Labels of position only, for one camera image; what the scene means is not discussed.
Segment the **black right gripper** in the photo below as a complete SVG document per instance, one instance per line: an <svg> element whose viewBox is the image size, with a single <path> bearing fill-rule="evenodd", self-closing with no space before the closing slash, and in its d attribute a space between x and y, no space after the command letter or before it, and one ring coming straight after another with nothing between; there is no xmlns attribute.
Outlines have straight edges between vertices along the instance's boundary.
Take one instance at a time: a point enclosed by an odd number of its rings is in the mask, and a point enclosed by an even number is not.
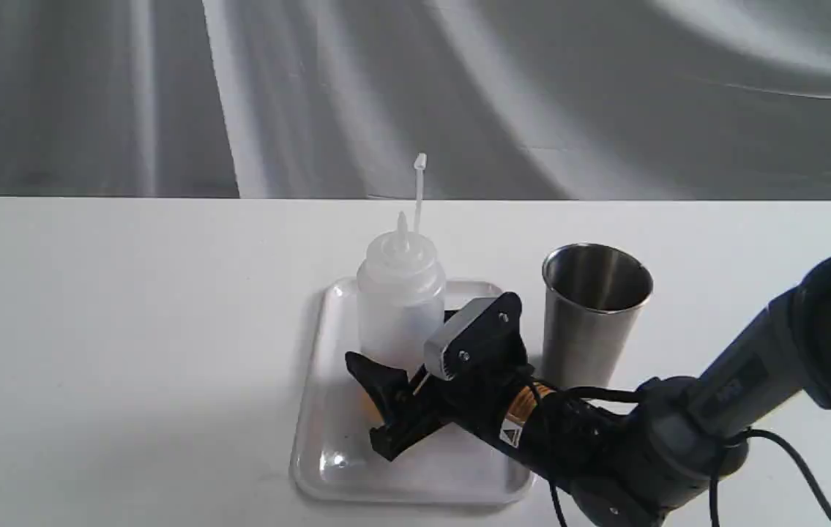
<svg viewBox="0 0 831 527"><path fill-rule="evenodd" d="M381 420L368 433L372 450L392 463L453 423L566 493L586 478L609 476L627 420L594 403L639 404L646 391L560 390L536 379L522 311L513 291L469 300L426 340L424 366L411 376L345 353L349 375Z"/></svg>

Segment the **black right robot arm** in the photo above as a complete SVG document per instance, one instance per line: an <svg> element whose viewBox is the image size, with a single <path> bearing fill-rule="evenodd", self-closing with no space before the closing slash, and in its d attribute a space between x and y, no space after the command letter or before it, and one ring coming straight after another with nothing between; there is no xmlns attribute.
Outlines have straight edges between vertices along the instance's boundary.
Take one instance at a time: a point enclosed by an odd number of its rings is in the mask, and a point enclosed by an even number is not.
<svg viewBox="0 0 831 527"><path fill-rule="evenodd" d="M699 376L652 378L632 391L559 388L534 376L521 298L477 297L452 311L414 375L357 351L352 378L382 423L372 450L392 461L447 425L569 494L596 526L660 526L701 493L720 523L718 487L743 467L749 440L792 458L823 513L831 504L799 452L758 420L800 392L831 409L831 257L775 297Z"/></svg>

